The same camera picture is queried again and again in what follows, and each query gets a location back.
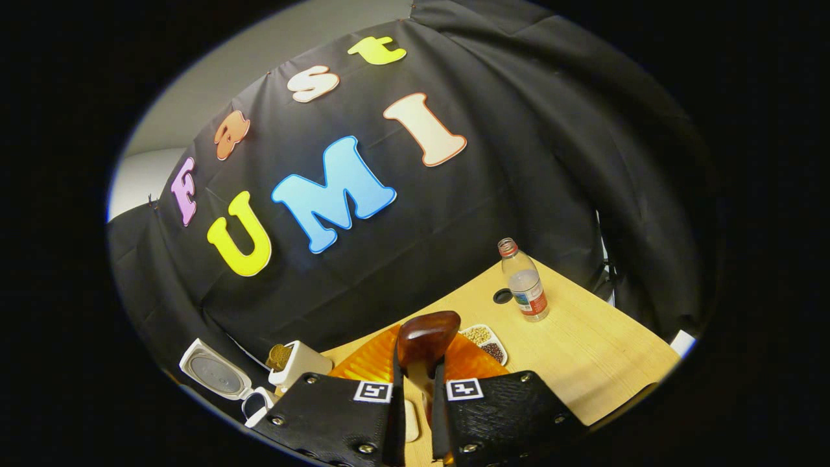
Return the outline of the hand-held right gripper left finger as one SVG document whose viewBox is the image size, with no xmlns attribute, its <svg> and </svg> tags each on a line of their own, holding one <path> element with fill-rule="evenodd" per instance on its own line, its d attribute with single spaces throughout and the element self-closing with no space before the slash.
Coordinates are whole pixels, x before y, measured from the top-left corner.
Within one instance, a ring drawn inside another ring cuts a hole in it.
<svg viewBox="0 0 830 467">
<path fill-rule="evenodd" d="M 364 343 L 329 374 L 303 373 L 253 425 L 285 449 L 336 466 L 403 466 L 406 410 L 400 325 Z"/>
</svg>

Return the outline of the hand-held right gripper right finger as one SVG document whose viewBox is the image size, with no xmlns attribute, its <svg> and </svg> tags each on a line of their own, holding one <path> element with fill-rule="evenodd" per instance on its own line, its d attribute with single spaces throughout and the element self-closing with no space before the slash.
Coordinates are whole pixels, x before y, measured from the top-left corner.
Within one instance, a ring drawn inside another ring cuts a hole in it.
<svg viewBox="0 0 830 467">
<path fill-rule="evenodd" d="M 530 466 L 588 431 L 533 370 L 509 372 L 465 336 L 436 369 L 434 461 Z"/>
</svg>

